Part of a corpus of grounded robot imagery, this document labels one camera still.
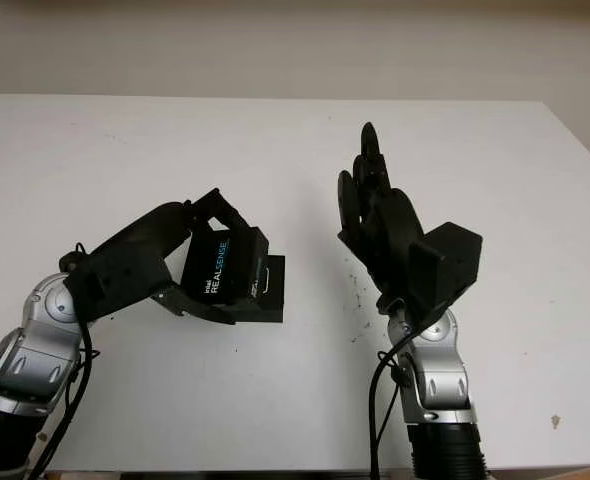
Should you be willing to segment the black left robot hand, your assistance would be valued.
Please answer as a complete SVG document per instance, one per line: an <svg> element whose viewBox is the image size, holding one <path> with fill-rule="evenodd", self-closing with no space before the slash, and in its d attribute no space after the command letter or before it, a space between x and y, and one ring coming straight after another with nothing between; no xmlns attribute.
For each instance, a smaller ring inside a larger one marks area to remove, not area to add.
<svg viewBox="0 0 590 480"><path fill-rule="evenodd" d="M176 316L233 325L231 314L191 297L166 264L191 236L209 231L212 218L233 231L248 225L215 188L195 202L156 207L90 253L62 257L60 266L68 273L64 284L77 319L87 323L152 299Z"/></svg>

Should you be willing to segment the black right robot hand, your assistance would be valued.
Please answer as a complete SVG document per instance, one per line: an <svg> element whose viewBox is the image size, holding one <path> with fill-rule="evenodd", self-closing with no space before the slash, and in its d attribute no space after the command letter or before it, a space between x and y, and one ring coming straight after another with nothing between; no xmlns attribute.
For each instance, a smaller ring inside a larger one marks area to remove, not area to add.
<svg viewBox="0 0 590 480"><path fill-rule="evenodd" d="M366 267L380 292L377 309L386 315L409 301L409 246L423 230L409 197L390 184L370 122L362 127L360 145L352 170L338 176L338 238Z"/></svg>

